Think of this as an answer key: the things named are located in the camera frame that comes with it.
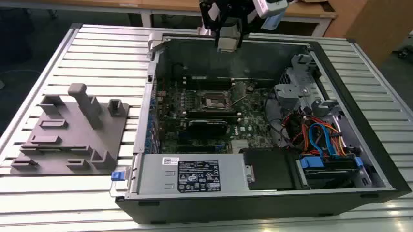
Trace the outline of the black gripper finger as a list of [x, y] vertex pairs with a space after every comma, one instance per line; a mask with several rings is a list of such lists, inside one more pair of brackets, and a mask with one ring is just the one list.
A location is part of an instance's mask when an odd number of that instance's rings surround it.
[[200, 9], [205, 29], [210, 30], [214, 34], [214, 45], [218, 47], [222, 29], [222, 17], [218, 0], [201, 0]]
[[241, 37], [240, 37], [240, 48], [242, 47], [244, 37], [250, 32], [250, 26], [249, 24], [254, 21], [256, 18], [256, 6], [253, 4], [249, 4], [246, 6], [242, 6], [241, 8]]

